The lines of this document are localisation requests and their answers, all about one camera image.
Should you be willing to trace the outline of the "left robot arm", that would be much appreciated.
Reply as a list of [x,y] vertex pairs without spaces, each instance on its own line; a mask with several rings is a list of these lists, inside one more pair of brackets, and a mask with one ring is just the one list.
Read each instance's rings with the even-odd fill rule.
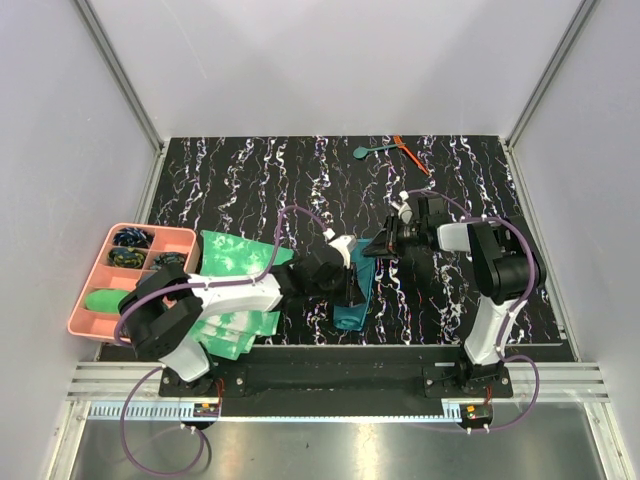
[[351,307],[365,302],[358,285],[353,236],[340,236],[309,255],[271,265],[261,274],[227,277],[188,274],[169,264],[138,282],[119,303],[115,337],[124,333],[137,360],[160,362],[196,396],[215,386],[204,346],[189,331],[204,318],[280,311],[292,301],[322,299]]

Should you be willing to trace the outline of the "teal satin napkin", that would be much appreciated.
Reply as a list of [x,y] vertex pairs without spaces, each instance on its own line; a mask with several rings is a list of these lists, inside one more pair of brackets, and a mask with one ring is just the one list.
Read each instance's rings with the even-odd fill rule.
[[357,285],[364,296],[364,301],[354,306],[334,307],[333,325],[339,330],[360,332],[364,327],[376,272],[376,260],[373,257],[363,255],[364,248],[370,242],[370,238],[358,239],[356,247],[351,252],[351,260],[356,267]]

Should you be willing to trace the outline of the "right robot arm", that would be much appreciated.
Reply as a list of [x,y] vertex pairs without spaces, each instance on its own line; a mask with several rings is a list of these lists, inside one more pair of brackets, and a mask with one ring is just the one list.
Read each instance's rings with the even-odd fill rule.
[[407,202],[398,205],[363,255],[398,258],[409,247],[427,247],[470,256],[480,303],[463,344],[466,364],[453,375],[460,393],[476,396],[490,383],[485,367],[505,361],[507,334],[533,291],[544,285],[546,265],[523,216],[474,217],[462,210],[455,221],[448,209],[461,207],[455,200],[430,191],[415,193],[418,212]]

